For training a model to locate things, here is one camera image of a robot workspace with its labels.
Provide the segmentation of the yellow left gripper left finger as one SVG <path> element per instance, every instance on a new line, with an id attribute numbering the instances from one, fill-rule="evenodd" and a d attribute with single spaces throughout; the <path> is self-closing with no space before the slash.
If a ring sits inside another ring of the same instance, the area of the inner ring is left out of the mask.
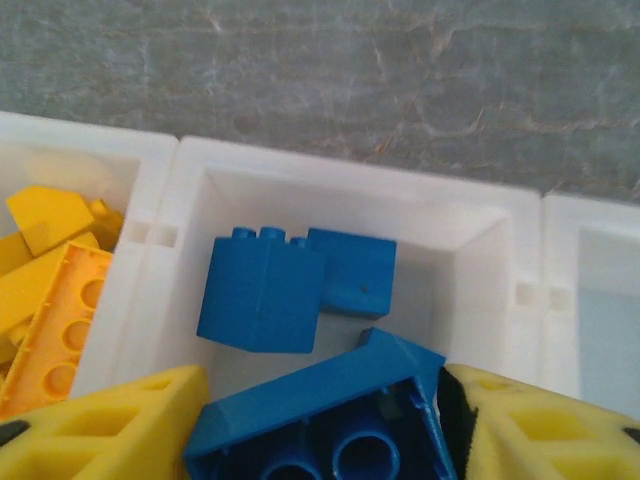
<path id="1" fill-rule="evenodd" d="M 186 479 L 182 452 L 209 400 L 199 365 L 19 414 L 1 423 L 4 479 Z"/>

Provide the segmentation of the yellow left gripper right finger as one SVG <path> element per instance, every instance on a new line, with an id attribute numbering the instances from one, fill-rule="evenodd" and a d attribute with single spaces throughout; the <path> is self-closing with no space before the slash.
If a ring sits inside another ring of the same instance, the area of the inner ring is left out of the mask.
<path id="1" fill-rule="evenodd" d="M 639 422 L 511 378 L 446 364 L 440 422 L 461 479 L 636 479 Z"/>

